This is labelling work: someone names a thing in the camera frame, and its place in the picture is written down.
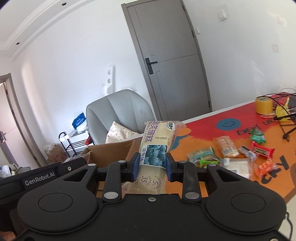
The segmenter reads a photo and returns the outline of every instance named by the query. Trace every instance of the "gray armchair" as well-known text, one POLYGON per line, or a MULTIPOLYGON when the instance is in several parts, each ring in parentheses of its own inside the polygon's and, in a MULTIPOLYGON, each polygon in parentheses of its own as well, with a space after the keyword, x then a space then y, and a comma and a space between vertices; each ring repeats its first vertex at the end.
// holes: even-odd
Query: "gray armchair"
POLYGON ((92 102, 86 107, 86 119, 96 145, 105 143, 113 121, 142 134, 144 122, 155 120, 148 102, 131 90, 121 90, 92 102))

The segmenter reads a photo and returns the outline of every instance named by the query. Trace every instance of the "cushion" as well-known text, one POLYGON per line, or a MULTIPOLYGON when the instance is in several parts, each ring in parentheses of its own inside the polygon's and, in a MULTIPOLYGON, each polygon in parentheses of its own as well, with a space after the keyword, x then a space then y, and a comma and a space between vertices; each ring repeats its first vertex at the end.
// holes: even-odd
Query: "cushion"
POLYGON ((124 141, 135 135, 139 135, 139 133, 133 132, 114 121, 109 129, 105 143, 124 141))

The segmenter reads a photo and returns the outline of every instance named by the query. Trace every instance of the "orange tablecloth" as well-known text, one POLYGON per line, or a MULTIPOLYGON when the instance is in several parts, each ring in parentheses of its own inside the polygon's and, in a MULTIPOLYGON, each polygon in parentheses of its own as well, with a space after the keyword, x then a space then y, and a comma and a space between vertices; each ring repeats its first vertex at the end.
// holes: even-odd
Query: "orange tablecloth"
MULTIPOLYGON (((218 157, 222 157, 221 152, 213 138, 220 136, 230 136, 237 148, 251 144, 248 132, 252 127, 256 127, 265 133, 266 146, 275 148, 273 161, 277 165, 277 170, 258 179, 253 176, 261 185, 270 188, 280 194, 286 203, 296 194, 296 131, 290 134, 290 141, 283 140, 283 132, 277 121, 264 119, 255 112, 255 103, 246 104, 232 110, 228 110, 216 115, 212 115, 197 121, 186 124, 186 129, 182 129, 174 143, 171 151, 176 161, 186 160, 186 154, 192 151, 213 147, 218 157)), ((259 157, 256 161, 261 164, 265 159, 259 157)), ((167 193, 182 193, 181 183, 166 183, 167 193)), ((207 195, 202 187, 202 195, 207 195)))

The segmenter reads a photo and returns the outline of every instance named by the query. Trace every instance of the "blue bag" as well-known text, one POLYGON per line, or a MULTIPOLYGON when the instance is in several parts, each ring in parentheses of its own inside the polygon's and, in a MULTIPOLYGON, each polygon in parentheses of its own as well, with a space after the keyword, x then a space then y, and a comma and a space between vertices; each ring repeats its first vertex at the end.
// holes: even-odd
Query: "blue bag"
POLYGON ((86 117, 83 113, 81 113, 79 116, 77 116, 73 123, 72 126, 74 127, 74 129, 76 130, 78 126, 80 126, 84 121, 86 120, 86 117))

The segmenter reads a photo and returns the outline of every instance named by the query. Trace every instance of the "ceiling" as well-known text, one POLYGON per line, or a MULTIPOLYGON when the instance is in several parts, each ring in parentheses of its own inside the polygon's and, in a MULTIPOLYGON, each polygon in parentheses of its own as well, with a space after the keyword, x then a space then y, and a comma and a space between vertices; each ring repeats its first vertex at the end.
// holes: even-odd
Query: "ceiling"
POLYGON ((10 0, 0 9, 0 43, 5 42, 16 28, 46 0, 10 0))
POLYGON ((92 1, 9 0, 0 9, 0 58, 16 58, 47 28, 92 1))

